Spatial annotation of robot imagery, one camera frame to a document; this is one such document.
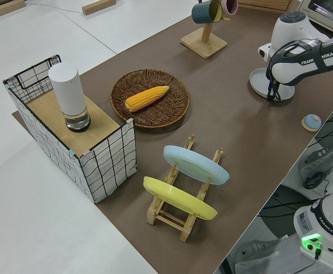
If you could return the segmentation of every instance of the white grid-patterned box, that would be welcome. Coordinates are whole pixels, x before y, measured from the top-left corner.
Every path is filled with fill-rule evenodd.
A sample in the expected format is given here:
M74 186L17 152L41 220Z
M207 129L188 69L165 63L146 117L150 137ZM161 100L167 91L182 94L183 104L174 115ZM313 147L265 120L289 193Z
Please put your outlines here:
M89 148L85 155L77 157L26 106L28 101L52 90L47 73L52 65L59 62L60 56L55 55L4 80L3 83L41 149L94 203L98 203L136 172L133 120L130 119L97 145Z

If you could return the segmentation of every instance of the brown tabletop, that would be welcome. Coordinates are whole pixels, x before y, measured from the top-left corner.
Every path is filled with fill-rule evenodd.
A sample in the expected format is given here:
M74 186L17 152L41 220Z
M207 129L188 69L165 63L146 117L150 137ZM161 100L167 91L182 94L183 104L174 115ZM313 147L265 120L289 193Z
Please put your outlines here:
M278 17L240 8L230 22L214 24L212 33L228 45L210 59L180 43L201 27L187 18L81 75L86 95L119 123L123 121L109 95L130 71L164 70L190 92L181 127L167 132L136 129L137 173L97 204L158 273L213 273L313 138L302 127L302 118L317 114L325 120L333 110L333 71L302 80L294 97L284 102L268 102L251 89L250 73L266 66L257 50L270 42ZM163 180L170 169L164 146L183 146L190 134L196 136L193 149L206 157L224 148L220 165L231 178L210 186L205 201L218 215L211 221L197 219L183 243L171 226L158 220L147 224L152 195L143 188L143 177ZM175 186L196 194L200 184L179 175Z

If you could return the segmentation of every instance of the corn cob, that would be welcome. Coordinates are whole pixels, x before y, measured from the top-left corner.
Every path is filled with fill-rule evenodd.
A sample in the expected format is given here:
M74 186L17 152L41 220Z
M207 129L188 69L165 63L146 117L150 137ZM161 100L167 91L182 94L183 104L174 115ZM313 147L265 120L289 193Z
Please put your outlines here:
M144 90L135 94L126 99L125 105L126 108L130 112L135 112L141 110L142 108L150 105L155 102L159 98L163 97L163 95L169 90L169 86L157 86L150 88L148 90Z

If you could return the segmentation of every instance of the woven tray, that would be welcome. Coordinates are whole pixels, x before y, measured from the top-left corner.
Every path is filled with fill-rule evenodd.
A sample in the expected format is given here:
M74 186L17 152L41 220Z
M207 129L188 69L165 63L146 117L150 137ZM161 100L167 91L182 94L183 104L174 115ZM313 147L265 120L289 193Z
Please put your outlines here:
M129 112L125 100L152 87L169 86L166 94L136 112ZM167 128L182 121L189 107L189 93L182 81L161 70L143 69L121 77L113 86L111 104L115 112L135 126L147 129Z

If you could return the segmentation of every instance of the yellow plate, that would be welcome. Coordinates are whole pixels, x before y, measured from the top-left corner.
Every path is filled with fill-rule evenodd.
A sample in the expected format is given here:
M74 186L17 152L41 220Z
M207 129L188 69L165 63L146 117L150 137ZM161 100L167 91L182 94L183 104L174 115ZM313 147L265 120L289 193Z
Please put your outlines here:
M144 188L168 204L201 219L212 220L217 215L217 211L205 202L160 180L144 177Z

